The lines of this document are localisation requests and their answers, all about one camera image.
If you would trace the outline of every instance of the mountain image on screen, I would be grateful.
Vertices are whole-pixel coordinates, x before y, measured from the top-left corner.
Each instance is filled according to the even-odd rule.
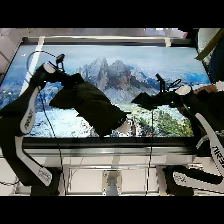
[[[168,106],[160,106],[158,109],[153,110],[154,121],[152,125],[152,111],[131,104],[131,101],[141,92],[146,92],[149,95],[154,95],[159,92],[160,85],[155,77],[156,73],[159,73],[160,76],[164,78],[167,85],[177,79],[182,80],[180,85],[193,85],[194,89],[202,85],[208,85],[210,81],[205,71],[203,72],[203,69],[198,69],[195,64],[192,65],[194,66],[192,68],[192,59],[189,60],[188,58],[183,59],[183,63],[179,62],[179,64],[177,64],[178,66],[166,66],[164,63],[155,64],[151,62],[150,64],[151,59],[147,59],[149,63],[142,62],[138,56],[134,56],[132,61],[128,61],[128,54],[121,57],[112,57],[110,54],[105,54],[107,55],[105,57],[91,56],[91,60],[88,60],[88,63],[85,57],[83,60],[80,59],[81,62],[78,63],[77,59],[73,61],[73,57],[70,56],[71,60],[65,64],[67,73],[80,73],[85,81],[88,81],[103,91],[112,104],[118,106],[125,112],[130,112],[130,114],[127,115],[128,122],[131,125],[128,134],[125,135],[114,130],[112,134],[107,137],[150,137],[152,134],[155,137],[190,137],[193,135],[190,121],[183,117],[177,109],[169,108]],[[25,61],[22,63],[21,58],[17,60],[18,62],[16,64],[12,63],[0,87],[0,108],[14,101],[20,95],[21,87],[27,73],[25,66],[23,66]],[[36,68],[44,61],[47,60],[42,57],[41,60],[38,61]],[[47,83],[45,88],[41,91],[44,98],[45,110],[56,136],[75,138],[98,137],[94,128],[91,127],[84,118],[77,116],[78,113],[74,109],[61,110],[49,106],[49,102],[60,89],[62,89],[61,83],[56,82]],[[43,112],[43,105],[39,96],[36,100],[35,124],[32,131],[27,136],[54,137]]]

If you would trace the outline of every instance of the screen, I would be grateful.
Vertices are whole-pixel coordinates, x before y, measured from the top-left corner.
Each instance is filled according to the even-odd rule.
[[[15,100],[26,77],[26,60],[35,46],[21,46],[0,87],[0,107]],[[188,47],[111,46],[111,45],[44,45],[42,50],[56,56],[65,54],[66,73],[80,73],[128,114],[131,126],[127,134],[116,130],[107,137],[191,137],[190,121],[175,108],[161,106],[152,111],[140,108],[131,101],[141,92],[157,94],[160,85],[158,73],[169,84],[181,79],[180,85],[192,85],[193,89],[210,84],[201,62],[195,60],[196,49]],[[55,58],[41,53],[36,68]],[[47,116],[56,137],[98,137],[88,122],[77,116],[74,110],[61,110],[49,106],[49,102],[62,88],[58,83],[47,83],[42,90]],[[53,137],[43,112],[39,97],[36,101],[36,120],[30,137]]]

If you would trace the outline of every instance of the black glove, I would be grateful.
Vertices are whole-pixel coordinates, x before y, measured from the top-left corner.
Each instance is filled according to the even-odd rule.
[[[100,137],[111,134],[126,120],[127,113],[112,105],[102,91],[85,82],[80,74],[70,76],[62,85],[64,88],[49,105],[60,109],[74,108]]]

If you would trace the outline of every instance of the beige tape strip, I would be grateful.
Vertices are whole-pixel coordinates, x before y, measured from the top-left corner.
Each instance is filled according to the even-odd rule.
[[[165,37],[165,43],[166,43],[166,47],[170,47],[171,46],[171,41],[169,37]]]
[[[39,41],[38,41],[38,44],[37,44],[37,47],[36,47],[35,51],[41,51],[41,49],[43,47],[43,44],[44,44],[44,38],[45,38],[45,36],[40,36],[39,37]],[[34,73],[34,69],[35,69],[36,64],[38,62],[40,53],[41,52],[37,52],[33,55],[32,61],[31,61],[30,66],[29,66],[29,71],[30,71],[31,74]],[[25,78],[28,82],[30,81],[31,76],[30,76],[29,72],[26,73]],[[20,91],[20,95],[27,89],[27,87],[28,87],[28,83],[24,80],[22,89]]]

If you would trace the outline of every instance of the screen bezel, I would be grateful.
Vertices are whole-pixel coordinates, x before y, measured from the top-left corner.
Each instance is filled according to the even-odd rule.
[[[125,45],[125,46],[167,46],[167,38],[163,37],[45,37],[44,45]],[[38,37],[23,38],[21,45],[37,45]],[[169,38],[169,47],[190,47],[197,46],[191,44],[188,39]],[[206,65],[203,63],[205,71],[211,81]],[[100,138],[34,138],[24,137],[24,149],[80,149],[80,148],[143,148],[143,147],[190,147],[194,142],[194,137],[105,137]]]

